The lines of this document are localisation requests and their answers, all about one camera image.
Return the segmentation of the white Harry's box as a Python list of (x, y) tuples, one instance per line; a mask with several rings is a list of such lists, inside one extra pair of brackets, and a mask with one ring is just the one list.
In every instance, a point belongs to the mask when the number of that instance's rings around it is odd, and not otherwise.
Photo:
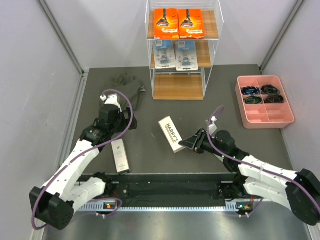
[(170, 116), (161, 119), (158, 124), (174, 153), (178, 153), (185, 149), (185, 147), (179, 144), (179, 142), (182, 141), (182, 137)]

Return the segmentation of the slim white H' box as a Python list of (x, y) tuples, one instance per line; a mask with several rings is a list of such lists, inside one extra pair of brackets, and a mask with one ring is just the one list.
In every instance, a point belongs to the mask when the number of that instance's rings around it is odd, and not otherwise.
[(122, 139), (115, 140), (111, 143), (116, 171), (119, 175), (130, 172), (129, 161)]

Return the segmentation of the blue razor blister pack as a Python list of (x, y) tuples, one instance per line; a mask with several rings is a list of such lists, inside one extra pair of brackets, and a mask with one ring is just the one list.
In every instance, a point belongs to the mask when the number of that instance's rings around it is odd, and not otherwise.
[(176, 56), (171, 40), (156, 40), (153, 45), (155, 69), (173, 69), (176, 67)]
[(176, 70), (198, 71), (198, 57), (196, 43), (193, 40), (179, 40), (175, 42)]

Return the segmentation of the orange Gillette Fusion5 box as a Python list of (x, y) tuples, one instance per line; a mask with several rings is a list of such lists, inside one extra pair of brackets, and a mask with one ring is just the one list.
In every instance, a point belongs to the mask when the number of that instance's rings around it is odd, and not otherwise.
[(205, 27), (202, 10), (179, 9), (178, 26), (180, 39), (204, 39)]

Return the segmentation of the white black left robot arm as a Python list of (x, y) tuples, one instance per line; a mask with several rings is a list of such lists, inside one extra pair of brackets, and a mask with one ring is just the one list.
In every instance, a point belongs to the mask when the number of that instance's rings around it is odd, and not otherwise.
[(68, 158), (42, 187), (34, 187), (29, 193), (31, 225), (36, 231), (47, 226), (63, 230), (84, 205), (97, 201), (99, 196), (106, 199), (113, 194), (109, 178), (100, 172), (76, 185), (105, 146), (138, 127), (132, 103), (124, 93), (107, 89), (100, 99), (103, 106), (99, 116), (82, 132)]

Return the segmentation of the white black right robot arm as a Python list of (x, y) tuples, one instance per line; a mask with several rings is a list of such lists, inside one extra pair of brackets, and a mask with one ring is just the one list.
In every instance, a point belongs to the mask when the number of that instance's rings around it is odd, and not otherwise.
[(289, 209), (300, 221), (315, 226), (320, 222), (320, 181), (308, 170), (287, 170), (257, 159), (238, 148), (231, 134), (217, 130), (214, 121), (206, 129), (179, 141), (197, 154), (211, 153), (236, 174), (233, 192), (239, 198), (253, 195)]

